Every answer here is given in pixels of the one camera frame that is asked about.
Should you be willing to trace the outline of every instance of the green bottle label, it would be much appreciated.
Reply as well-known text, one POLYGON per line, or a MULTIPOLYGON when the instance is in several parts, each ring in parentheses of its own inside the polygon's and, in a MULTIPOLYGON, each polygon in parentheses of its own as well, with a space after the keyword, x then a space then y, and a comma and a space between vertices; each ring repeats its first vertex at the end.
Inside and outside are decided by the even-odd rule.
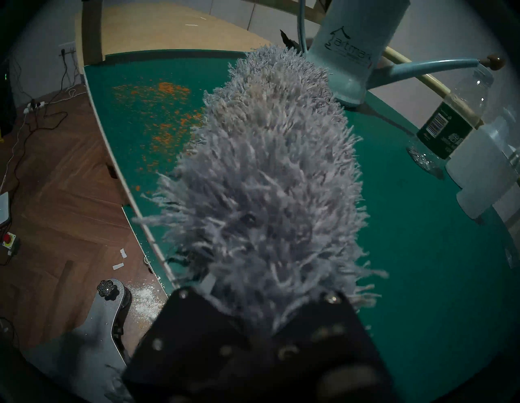
POLYGON ((419 130, 417 137, 438 157, 445 160, 471 130, 471 124, 443 102, 419 130))

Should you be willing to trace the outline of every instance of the barcode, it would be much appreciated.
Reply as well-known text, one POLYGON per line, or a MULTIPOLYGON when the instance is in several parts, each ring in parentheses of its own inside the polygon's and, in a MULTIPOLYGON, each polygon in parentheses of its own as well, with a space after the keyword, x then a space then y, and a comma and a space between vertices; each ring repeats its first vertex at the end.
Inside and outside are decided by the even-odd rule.
POLYGON ((448 124, 448 120, 442 116, 440 113, 434 117, 434 119, 430 122, 426 131, 432 135, 433 138, 437 137, 442 129, 446 127, 448 124))

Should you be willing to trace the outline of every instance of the mop fibers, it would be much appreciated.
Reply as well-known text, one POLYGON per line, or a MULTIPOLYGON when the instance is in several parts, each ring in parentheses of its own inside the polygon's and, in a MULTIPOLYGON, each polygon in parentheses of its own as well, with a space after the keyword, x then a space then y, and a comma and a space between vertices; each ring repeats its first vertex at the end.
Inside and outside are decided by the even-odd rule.
POLYGON ((205 297, 252 329, 277 332, 303 304, 341 291, 354 309, 378 295, 356 281, 366 225, 358 140, 332 98, 327 72, 295 50, 263 47, 230 65, 205 93, 202 128, 141 220, 168 231, 190 278, 217 279, 205 297))

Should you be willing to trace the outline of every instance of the white powder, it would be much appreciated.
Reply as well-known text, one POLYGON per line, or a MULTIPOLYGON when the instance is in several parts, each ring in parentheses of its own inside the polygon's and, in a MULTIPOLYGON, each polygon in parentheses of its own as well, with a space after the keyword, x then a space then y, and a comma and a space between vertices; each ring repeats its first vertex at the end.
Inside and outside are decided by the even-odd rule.
POLYGON ((132 293, 129 315, 135 315, 138 321, 154 321, 164 305, 155 286, 145 285, 139 288, 128 287, 128 289, 132 293))

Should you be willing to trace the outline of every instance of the green tabletop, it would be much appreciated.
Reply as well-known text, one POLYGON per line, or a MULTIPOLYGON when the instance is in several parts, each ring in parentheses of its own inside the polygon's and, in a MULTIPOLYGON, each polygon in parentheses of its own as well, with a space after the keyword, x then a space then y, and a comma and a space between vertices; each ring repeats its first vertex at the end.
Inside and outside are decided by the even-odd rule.
MULTIPOLYGON (((107 142, 142 215, 158 212, 146 198, 157 188, 157 173, 172 170, 190 127, 201 124, 204 90, 222 86, 228 63, 238 57, 147 51, 85 67, 107 142)), ((410 122, 372 94, 346 114, 362 137, 356 151, 370 214, 359 243, 371 267, 390 274, 369 279, 383 296, 360 317, 405 401, 431 401, 473 376, 508 342, 520 313, 516 248, 492 208, 479 223, 469 219, 449 176, 439 180, 415 165, 405 150, 417 131, 410 122)), ((151 231, 157 240, 164 233, 151 231)), ((145 245, 140 228, 135 232, 145 245)), ((144 249, 149 254, 149 246, 144 249)), ((161 265, 151 263, 170 294, 161 265)))

